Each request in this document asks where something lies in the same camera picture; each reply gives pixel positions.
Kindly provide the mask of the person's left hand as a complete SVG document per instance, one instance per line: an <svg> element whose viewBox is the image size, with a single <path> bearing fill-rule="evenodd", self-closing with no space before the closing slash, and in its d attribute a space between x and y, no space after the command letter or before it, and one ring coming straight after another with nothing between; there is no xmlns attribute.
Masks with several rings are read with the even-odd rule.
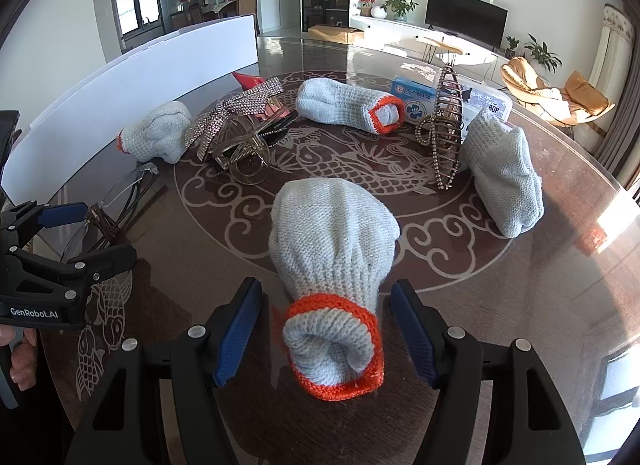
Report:
<svg viewBox="0 0 640 465"><path fill-rule="evenodd" d="M35 385L37 368L37 332L24 329L23 339L11 355L10 377L18 389L25 391Z"/></svg>

